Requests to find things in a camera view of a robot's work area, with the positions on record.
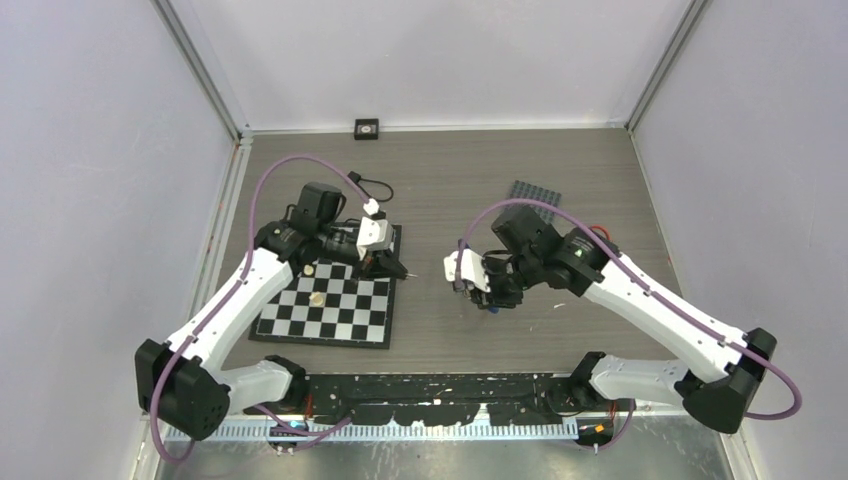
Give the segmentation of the red cable padlock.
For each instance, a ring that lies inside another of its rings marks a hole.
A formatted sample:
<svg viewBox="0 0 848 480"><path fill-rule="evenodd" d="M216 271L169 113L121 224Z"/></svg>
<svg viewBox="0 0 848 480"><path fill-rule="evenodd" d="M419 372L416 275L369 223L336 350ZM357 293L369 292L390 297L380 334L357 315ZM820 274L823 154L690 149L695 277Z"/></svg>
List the red cable padlock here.
<svg viewBox="0 0 848 480"><path fill-rule="evenodd" d="M601 225L591 225L591 226L590 226L590 229L591 229L594 233L601 235L601 236L602 236L603 238L605 238L607 241L610 241L610 240L611 240L610 233L609 233L609 231L608 231L605 227L603 227L603 226L601 226Z"/></svg>

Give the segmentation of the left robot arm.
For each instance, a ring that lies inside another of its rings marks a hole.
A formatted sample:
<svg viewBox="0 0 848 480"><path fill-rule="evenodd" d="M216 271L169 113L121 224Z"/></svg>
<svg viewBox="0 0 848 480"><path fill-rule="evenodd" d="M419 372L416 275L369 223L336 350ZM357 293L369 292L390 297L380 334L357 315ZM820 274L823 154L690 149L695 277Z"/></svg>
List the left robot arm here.
<svg viewBox="0 0 848 480"><path fill-rule="evenodd" d="M407 269L392 250L393 225L380 203L364 197L364 214L339 223L344 194L309 182L282 219L259 228L242 262L198 311L167 340L145 340L134 366L140 407L192 441L210 437L224 419L257 405L284 414L306 402L303 367L279 355L226 370L223 363L264 306L318 261L348 265L355 279L404 279Z"/></svg>

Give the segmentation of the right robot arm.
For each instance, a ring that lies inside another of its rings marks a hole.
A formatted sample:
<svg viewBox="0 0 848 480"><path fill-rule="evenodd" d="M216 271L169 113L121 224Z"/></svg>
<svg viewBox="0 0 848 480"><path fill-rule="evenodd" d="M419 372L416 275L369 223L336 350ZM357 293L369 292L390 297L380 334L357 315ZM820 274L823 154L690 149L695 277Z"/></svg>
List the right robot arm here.
<svg viewBox="0 0 848 480"><path fill-rule="evenodd" d="M675 356L628 360L588 352L548 400L589 411L627 399L667 404L725 434L752 417L749 408L777 346L772 334L743 331L699 310L584 224L559 233L539 215L537 201L502 205L491 226L501 249L479 254L461 239L445 258L445 277L456 290L489 310L517 307L537 285L564 290L617 314Z"/></svg>

